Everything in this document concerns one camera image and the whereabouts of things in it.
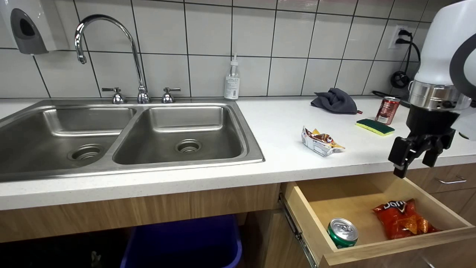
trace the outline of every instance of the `electrical outlet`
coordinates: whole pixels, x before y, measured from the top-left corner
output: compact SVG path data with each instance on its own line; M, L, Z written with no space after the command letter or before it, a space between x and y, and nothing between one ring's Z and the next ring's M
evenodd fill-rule
M397 41L397 38L400 37L400 35L398 35L400 29L407 29L407 31L409 31L409 28L407 28L407 26L395 25L395 26L392 28L392 32L391 32L391 38L389 38L388 47L395 47L395 41Z

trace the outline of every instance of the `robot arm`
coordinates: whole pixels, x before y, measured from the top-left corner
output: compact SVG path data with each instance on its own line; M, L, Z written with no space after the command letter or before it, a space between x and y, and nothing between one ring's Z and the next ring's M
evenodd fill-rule
M456 113L455 102L462 93L476 99L476 0L446 6L434 16L421 53L421 65L410 83L410 111L406 125L410 134L397 137L388 159L394 174L404 177L409 163L424 155L422 162L433 166L437 156L450 147L453 134L464 131L476 138L467 126L471 110Z

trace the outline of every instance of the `paper towel dispenser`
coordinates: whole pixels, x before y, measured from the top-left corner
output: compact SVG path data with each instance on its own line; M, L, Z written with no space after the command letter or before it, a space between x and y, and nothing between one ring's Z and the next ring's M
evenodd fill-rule
M0 0L0 15L22 53L67 49L62 22L52 0Z

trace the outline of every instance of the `green soda can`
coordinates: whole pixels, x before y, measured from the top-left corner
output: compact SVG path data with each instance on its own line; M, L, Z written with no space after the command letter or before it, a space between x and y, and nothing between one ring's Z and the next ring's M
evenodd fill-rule
M328 222L327 233L337 248L352 247L358 236L355 226L342 217L336 217Z

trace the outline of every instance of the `sink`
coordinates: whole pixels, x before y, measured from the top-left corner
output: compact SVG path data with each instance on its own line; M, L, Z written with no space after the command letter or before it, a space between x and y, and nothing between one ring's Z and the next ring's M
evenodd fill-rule
M76 168L95 162L134 116L132 108L34 108L0 128L0 172Z
M245 152L238 122L226 105L149 108L119 147L119 163L232 159Z
M0 181L262 162L233 101L40 101L0 120Z

